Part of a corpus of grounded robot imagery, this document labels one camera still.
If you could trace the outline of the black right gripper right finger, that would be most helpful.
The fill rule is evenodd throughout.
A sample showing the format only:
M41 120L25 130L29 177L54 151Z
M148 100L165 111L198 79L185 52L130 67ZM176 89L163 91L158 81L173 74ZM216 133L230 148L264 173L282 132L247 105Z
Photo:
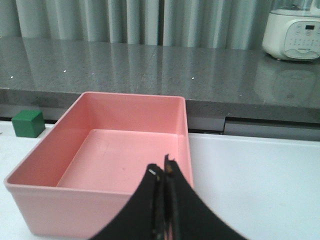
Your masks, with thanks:
M164 157L164 216L168 240L244 240L213 213L175 160Z

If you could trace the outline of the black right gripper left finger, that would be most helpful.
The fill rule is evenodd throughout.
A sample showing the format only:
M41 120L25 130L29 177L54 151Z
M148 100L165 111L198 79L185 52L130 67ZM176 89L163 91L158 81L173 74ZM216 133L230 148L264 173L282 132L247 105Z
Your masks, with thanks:
M164 172L152 163L120 212L92 240L163 240Z

